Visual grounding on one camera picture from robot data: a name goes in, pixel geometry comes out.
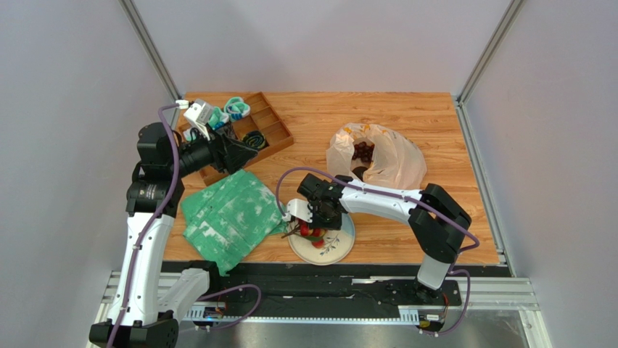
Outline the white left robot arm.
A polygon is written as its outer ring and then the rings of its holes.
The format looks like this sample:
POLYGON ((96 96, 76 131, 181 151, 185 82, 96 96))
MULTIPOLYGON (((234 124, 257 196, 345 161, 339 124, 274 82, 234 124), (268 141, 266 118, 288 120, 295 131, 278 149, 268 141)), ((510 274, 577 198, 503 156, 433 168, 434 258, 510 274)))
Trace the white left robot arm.
POLYGON ((140 160, 127 191, 127 245, 118 288, 107 317, 91 326, 98 347, 174 347, 179 324, 210 287, 215 267, 189 268, 160 296, 165 245, 184 192, 182 178, 212 166, 232 174, 258 152, 218 133, 190 142, 178 139, 167 123, 139 131, 140 160))

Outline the red fake fruit bunch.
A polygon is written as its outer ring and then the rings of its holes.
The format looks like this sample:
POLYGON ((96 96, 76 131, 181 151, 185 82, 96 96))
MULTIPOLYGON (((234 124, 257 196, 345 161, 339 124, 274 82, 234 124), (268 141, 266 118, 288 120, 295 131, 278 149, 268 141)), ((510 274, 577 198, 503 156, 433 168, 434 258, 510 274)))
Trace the red fake fruit bunch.
POLYGON ((300 236, 308 240, 313 247, 320 249, 325 245, 325 235, 327 230, 322 228, 310 228, 304 220, 292 220, 289 222, 285 232, 281 236, 282 239, 292 235, 300 236))

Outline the translucent white plastic bag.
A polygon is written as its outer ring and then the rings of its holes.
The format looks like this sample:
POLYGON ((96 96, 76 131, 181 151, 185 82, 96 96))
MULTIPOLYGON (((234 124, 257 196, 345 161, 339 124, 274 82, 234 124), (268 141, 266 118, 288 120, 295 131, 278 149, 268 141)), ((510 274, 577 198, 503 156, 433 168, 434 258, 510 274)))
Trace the translucent white plastic bag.
POLYGON ((328 173, 356 180, 352 169, 364 165, 368 170, 363 182, 391 189, 418 189, 427 174, 424 155, 414 142, 384 126, 366 123, 348 123, 331 137, 326 165, 328 173), (353 145, 361 141, 375 144, 370 164, 352 160, 353 145))

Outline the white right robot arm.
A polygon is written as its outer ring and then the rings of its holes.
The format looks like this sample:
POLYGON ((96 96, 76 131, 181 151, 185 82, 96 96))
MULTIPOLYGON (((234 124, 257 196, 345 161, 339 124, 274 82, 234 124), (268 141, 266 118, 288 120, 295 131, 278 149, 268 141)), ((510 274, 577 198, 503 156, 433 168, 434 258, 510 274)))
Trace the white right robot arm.
POLYGON ((416 276, 421 286, 438 290, 471 234, 471 216, 441 186, 402 190, 370 185, 349 176, 330 181, 308 174, 300 183, 301 199, 289 201, 286 220, 310 228, 339 230, 345 214, 363 213, 408 225, 424 257, 416 276))

